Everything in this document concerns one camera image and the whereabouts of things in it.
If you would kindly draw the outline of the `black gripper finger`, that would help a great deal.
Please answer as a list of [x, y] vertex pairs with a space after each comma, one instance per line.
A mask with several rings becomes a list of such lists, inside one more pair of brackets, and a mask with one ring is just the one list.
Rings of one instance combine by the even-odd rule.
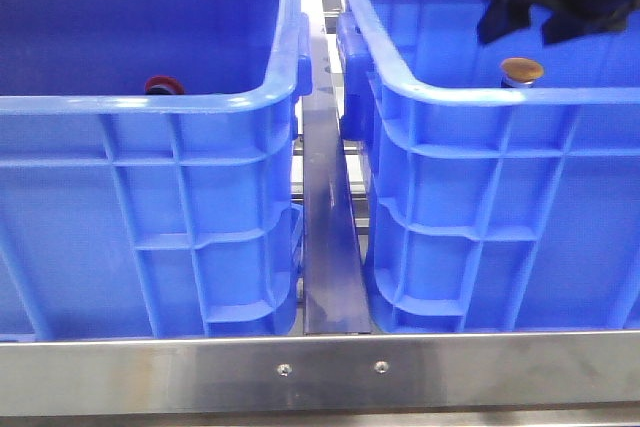
[[595, 17], [580, 17], [566, 10], [552, 10], [541, 27], [544, 45], [555, 45], [574, 39], [623, 32], [628, 26], [627, 6]]
[[477, 24], [478, 41], [489, 45], [505, 36], [531, 26], [532, 3], [528, 0], [487, 0]]

